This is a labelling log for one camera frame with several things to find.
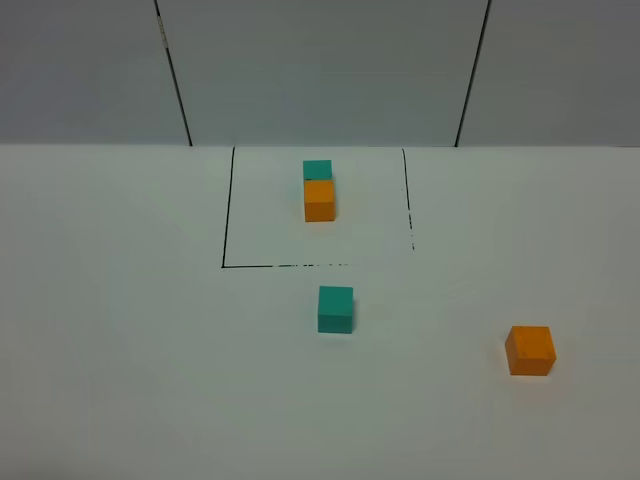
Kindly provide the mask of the teal template block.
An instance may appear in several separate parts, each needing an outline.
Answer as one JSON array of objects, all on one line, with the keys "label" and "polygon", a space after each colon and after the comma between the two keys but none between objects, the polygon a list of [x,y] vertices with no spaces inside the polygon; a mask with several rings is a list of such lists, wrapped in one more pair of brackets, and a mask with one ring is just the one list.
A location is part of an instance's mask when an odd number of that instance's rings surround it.
[{"label": "teal template block", "polygon": [[332,162],[330,160],[304,160],[303,180],[322,181],[333,178]]}]

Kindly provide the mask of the orange template block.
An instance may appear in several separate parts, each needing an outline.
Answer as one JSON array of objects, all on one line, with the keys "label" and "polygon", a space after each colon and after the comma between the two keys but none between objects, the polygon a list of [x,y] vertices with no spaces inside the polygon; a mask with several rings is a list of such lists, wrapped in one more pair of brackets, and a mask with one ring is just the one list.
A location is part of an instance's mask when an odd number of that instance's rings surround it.
[{"label": "orange template block", "polygon": [[336,196],[332,180],[304,181],[306,222],[331,222],[336,218]]}]

